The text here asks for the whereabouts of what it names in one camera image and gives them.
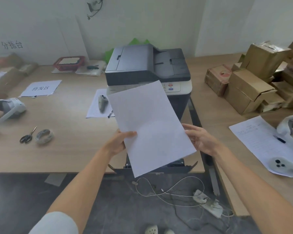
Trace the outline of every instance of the red basket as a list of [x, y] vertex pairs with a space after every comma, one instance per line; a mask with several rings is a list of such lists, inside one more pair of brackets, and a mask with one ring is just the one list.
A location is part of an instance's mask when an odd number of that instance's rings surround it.
[[[59, 64], [65, 58], [74, 58], [79, 57], [79, 62], [75, 64]], [[66, 71], [66, 70], [77, 70], [78, 67], [85, 64], [86, 58], [84, 56], [71, 56], [71, 57], [60, 57], [55, 61], [53, 66], [57, 68], [59, 71]]]

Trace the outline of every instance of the clear tape roll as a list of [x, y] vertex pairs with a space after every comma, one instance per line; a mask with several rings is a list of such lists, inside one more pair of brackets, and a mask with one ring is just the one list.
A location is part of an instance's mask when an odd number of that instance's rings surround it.
[[54, 133], [49, 129], [44, 129], [42, 131], [39, 131], [38, 134], [35, 137], [35, 141], [38, 144], [45, 144], [50, 142], [54, 137]]

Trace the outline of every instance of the forearm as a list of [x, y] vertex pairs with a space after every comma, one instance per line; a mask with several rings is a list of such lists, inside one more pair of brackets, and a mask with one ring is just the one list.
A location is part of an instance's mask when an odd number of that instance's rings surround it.
[[215, 160], [231, 181], [262, 233], [293, 234], [293, 206], [224, 147]]
[[77, 224], [79, 233], [82, 233], [109, 160], [107, 152], [99, 150], [56, 198], [47, 213], [58, 211], [67, 214]]

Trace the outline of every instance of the person's right arm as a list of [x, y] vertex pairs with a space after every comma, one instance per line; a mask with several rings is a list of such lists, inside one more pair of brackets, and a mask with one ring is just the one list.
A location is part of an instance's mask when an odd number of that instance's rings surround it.
[[263, 234], [293, 234], [293, 206], [205, 129], [183, 124], [197, 150], [214, 157]]

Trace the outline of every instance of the wooden table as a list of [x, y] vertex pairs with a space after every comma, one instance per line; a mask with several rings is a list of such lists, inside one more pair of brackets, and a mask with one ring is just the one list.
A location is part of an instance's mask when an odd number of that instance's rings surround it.
[[[27, 111], [20, 118], [9, 119], [0, 125], [0, 173], [79, 172], [117, 130], [114, 117], [85, 118], [96, 90], [107, 87], [104, 74], [91, 77], [73, 73], [53, 74], [52, 70], [52, 66], [39, 67], [10, 92], [10, 97], [18, 97], [32, 82], [62, 80], [53, 95], [19, 98]], [[192, 123], [188, 107], [182, 121]], [[34, 135], [40, 130], [50, 129], [55, 134], [54, 139], [42, 146], [35, 141], [20, 144], [20, 138], [35, 126]], [[184, 160], [185, 165], [198, 161], [191, 172], [205, 171], [199, 152]], [[122, 169], [125, 163], [125, 151], [110, 161], [116, 169]]]
[[[239, 115], [224, 98], [218, 97], [204, 83], [204, 77], [208, 68], [222, 64], [227, 64], [231, 67], [238, 61], [240, 55], [230, 54], [187, 59], [193, 86], [191, 93], [192, 102], [203, 128], [227, 145], [240, 161], [274, 187], [293, 205], [293, 178], [270, 173], [228, 128], [259, 114]], [[274, 127], [289, 115], [293, 115], [293, 110], [280, 109], [275, 112], [261, 114]], [[234, 213], [237, 216], [249, 215], [228, 177], [218, 164], [216, 164], [216, 168]]]

